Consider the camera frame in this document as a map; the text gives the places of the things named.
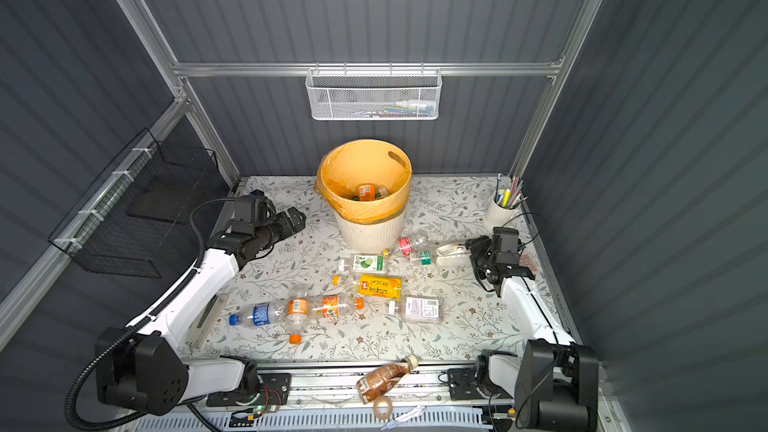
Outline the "white label milk-tea bottle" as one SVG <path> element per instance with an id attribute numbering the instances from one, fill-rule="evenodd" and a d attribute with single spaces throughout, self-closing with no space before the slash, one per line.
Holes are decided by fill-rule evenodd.
<path id="1" fill-rule="evenodd" d="M 459 243 L 445 244 L 435 249 L 416 252 L 413 259 L 419 265 L 435 265 L 441 268 L 468 267 L 471 265 L 470 251 Z"/>

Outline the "red label clear bottle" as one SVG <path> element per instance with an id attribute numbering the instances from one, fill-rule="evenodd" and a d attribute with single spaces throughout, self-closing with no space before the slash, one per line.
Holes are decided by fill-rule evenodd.
<path id="1" fill-rule="evenodd" d="M 421 232 L 400 238 L 397 241 L 395 252 L 398 257 L 415 261 L 430 260 L 432 256 L 429 237 Z"/>

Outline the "blue label clear bottle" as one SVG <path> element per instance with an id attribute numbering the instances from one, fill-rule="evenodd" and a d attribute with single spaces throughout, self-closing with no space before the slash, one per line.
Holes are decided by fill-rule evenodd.
<path id="1" fill-rule="evenodd" d="M 229 316 L 230 326 L 258 328 L 279 324 L 285 315 L 286 301 L 274 301 L 249 305 Z"/>

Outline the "orange juice bottle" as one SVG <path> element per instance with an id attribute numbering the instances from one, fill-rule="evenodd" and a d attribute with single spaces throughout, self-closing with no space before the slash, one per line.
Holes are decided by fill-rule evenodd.
<path id="1" fill-rule="evenodd" d="M 377 199 L 377 189 L 374 184 L 362 184 L 357 189 L 357 194 L 353 196 L 355 201 L 370 202 Z"/>

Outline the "brown label tea bottle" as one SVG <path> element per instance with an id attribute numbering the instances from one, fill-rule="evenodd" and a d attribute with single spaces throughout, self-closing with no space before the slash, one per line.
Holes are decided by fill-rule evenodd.
<path id="1" fill-rule="evenodd" d="M 389 195 L 388 189 L 384 186 L 378 186 L 375 192 L 375 199 L 379 200 Z"/>

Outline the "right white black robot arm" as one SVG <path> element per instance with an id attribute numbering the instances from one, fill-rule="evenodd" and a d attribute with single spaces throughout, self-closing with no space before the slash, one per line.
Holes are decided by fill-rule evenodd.
<path id="1" fill-rule="evenodd" d="M 521 264 L 519 232 L 496 227 L 464 246 L 476 281 L 511 311 L 526 339 L 523 355 L 485 350 L 470 383 L 485 396 L 514 399 L 515 425 L 544 431 L 595 431 L 599 361 L 541 302 L 536 276 Z"/>

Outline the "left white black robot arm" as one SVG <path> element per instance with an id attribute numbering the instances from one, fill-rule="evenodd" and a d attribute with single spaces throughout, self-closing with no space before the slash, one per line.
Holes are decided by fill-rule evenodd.
<path id="1" fill-rule="evenodd" d="M 267 257 L 274 247 L 306 227 L 306 216 L 295 207 L 277 211 L 260 190 L 230 198 L 232 217 L 211 237 L 196 223 L 197 206 L 188 223 L 199 250 L 191 266 L 163 295 L 122 328 L 107 328 L 98 337 L 93 359 L 75 378 L 64 401 L 67 423 L 80 431 L 119 428 L 147 415 L 162 416 L 187 407 L 209 430 L 215 425 L 197 408 L 211 394 L 258 396 L 263 388 L 257 364 L 225 356 L 184 360 L 178 347 L 193 321 L 220 288 L 248 263 Z M 94 422 L 77 411 L 79 394 L 90 376 L 104 405 L 126 409 L 115 419 Z"/>

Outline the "yellow bin liner bag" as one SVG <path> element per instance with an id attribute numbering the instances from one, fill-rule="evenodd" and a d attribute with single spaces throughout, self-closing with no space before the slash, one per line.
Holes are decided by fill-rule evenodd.
<path id="1" fill-rule="evenodd" d="M 315 190 L 344 219 L 372 224 L 397 215 L 408 202 L 413 168 L 397 146 L 374 139 L 342 144 L 321 160 Z M 389 195 L 370 202 L 355 201 L 362 184 L 384 186 Z"/>

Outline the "cream ribbed waste bin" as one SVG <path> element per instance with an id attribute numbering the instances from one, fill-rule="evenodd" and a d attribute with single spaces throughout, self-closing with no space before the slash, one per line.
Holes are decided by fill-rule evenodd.
<path id="1" fill-rule="evenodd" d="M 405 210 L 383 222 L 372 224 L 348 221 L 337 212 L 333 212 L 333 215 L 346 245 L 355 252 L 367 254 L 378 254 L 392 248 L 403 236 L 406 222 Z"/>

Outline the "pink calculator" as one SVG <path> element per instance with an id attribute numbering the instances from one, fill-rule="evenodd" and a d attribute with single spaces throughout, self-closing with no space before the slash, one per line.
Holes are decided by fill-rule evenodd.
<path id="1" fill-rule="evenodd" d="M 528 268 L 530 270 L 531 274 L 534 277 L 538 276 L 539 269 L 538 269 L 538 265 L 537 265 L 537 262 L 536 262 L 536 257 L 531 255 L 530 253 L 523 252 L 521 254 L 520 259 L 519 259 L 519 265 L 521 267 Z"/>

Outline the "white pen holder cup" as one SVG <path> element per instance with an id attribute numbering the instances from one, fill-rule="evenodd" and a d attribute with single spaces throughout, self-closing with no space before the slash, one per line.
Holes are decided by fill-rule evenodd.
<path id="1" fill-rule="evenodd" d="M 494 227 L 505 226 L 519 213 L 519 209 L 517 207 L 503 207 L 504 199 L 507 195 L 511 195 L 511 192 L 508 189 L 504 189 L 499 194 L 491 197 L 488 200 L 488 207 L 484 223 L 489 230 L 492 230 Z"/>

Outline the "floral table mat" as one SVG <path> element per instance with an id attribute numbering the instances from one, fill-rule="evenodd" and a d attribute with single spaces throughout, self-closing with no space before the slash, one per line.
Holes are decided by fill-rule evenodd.
<path id="1" fill-rule="evenodd" d="M 266 258 L 248 264 L 223 287 L 226 306 L 201 346 L 186 343 L 182 347 L 185 356 L 336 362 L 388 361 L 414 354 L 421 360 L 463 361 L 472 360 L 484 349 L 523 351 L 525 339 L 518 321 L 501 299 L 478 285 L 471 268 L 411 266 L 405 261 L 388 263 L 387 272 L 403 279 L 406 294 L 438 298 L 440 322 L 405 322 L 388 315 L 380 302 L 369 300 L 356 315 L 310 324 L 298 345 L 290 344 L 281 325 L 258 329 L 229 325 L 230 313 L 244 305 L 285 299 L 299 283 L 312 295 L 334 293 L 334 270 L 351 251 L 314 182 L 309 176 L 243 179 L 243 193 L 259 189 L 280 209 L 299 208 L 307 216 L 307 226 L 278 244 Z"/>

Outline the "white label clear bottle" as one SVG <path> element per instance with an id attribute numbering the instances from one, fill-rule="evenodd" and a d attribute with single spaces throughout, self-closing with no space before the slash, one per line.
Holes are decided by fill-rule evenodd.
<path id="1" fill-rule="evenodd" d="M 388 314 L 406 322 L 439 323 L 442 320 L 441 302 L 434 297 L 405 296 L 389 301 Z"/>

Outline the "orange label clear bottle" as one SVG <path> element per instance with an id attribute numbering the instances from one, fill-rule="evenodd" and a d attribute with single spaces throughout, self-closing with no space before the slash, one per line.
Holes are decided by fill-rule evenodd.
<path id="1" fill-rule="evenodd" d="M 305 285 L 295 286 L 289 293 L 286 307 L 284 328 L 289 335 L 289 343 L 301 343 L 303 331 L 309 321 L 309 290 Z"/>

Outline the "orange label crushed bottle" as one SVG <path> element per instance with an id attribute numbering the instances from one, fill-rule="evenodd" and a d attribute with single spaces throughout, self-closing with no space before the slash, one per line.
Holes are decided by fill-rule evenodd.
<path id="1" fill-rule="evenodd" d="M 357 313 L 363 308 L 363 299 L 356 295 L 348 293 L 326 295 L 310 300 L 309 317 L 312 320 L 337 320 Z"/>

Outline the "green label small bottle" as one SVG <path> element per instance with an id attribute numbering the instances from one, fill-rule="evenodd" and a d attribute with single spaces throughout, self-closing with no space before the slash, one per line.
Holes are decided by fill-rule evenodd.
<path id="1" fill-rule="evenodd" d="M 337 270 L 340 274 L 384 274 L 386 272 L 385 257 L 382 255 L 353 254 L 340 258 Z"/>

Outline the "yellow label bottle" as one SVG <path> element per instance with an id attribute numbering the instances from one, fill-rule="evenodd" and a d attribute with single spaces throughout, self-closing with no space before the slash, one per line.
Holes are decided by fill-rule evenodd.
<path id="1" fill-rule="evenodd" d="M 400 300 L 403 281 L 398 277 L 377 274 L 336 275 L 332 279 L 335 287 L 367 297 Z"/>

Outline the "white tube in basket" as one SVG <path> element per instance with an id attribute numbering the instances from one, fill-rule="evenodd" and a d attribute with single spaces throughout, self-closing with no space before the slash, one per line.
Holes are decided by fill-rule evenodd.
<path id="1" fill-rule="evenodd" d="M 435 100 L 409 99 L 396 101 L 395 106 L 401 109 L 417 111 L 418 113 L 428 113 L 436 109 L 437 102 Z"/>

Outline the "masking tape roll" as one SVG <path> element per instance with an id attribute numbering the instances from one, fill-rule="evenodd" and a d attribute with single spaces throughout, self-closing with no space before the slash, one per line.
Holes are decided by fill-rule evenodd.
<path id="1" fill-rule="evenodd" d="M 373 403 L 373 414 L 377 420 L 388 421 L 393 413 L 393 404 L 386 396 L 378 397 Z"/>

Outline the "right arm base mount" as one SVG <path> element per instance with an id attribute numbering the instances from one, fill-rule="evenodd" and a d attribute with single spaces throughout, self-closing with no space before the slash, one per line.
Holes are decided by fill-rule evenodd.
<path id="1" fill-rule="evenodd" d="M 451 368 L 447 371 L 447 384 L 453 401 L 493 400 L 511 401 L 512 396 L 493 384 L 476 366 Z"/>

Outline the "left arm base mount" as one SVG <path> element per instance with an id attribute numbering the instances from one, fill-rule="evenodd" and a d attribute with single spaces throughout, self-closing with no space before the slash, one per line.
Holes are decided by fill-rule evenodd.
<path id="1" fill-rule="evenodd" d="M 278 408 L 285 405 L 292 385 L 289 373 L 257 374 L 246 379 L 237 389 L 217 392 L 206 398 L 208 407 L 256 407 Z"/>

